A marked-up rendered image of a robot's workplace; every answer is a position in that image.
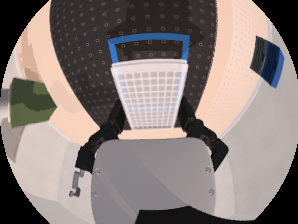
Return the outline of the blue tape outline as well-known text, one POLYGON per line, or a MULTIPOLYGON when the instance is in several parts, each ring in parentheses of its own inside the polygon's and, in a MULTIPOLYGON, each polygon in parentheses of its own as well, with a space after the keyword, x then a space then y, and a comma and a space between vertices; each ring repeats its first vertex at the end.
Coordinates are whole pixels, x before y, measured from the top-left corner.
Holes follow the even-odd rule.
POLYGON ((121 36, 121 37, 108 39, 112 62, 113 63, 118 62, 115 44, 130 42, 130 41, 139 41, 139 40, 179 40, 179 41, 183 41, 182 58, 181 59, 187 60, 188 49, 189 49, 189 40, 190 40, 189 35, 173 34, 173 33, 143 33, 143 34, 133 34, 133 35, 127 35, 127 36, 121 36))

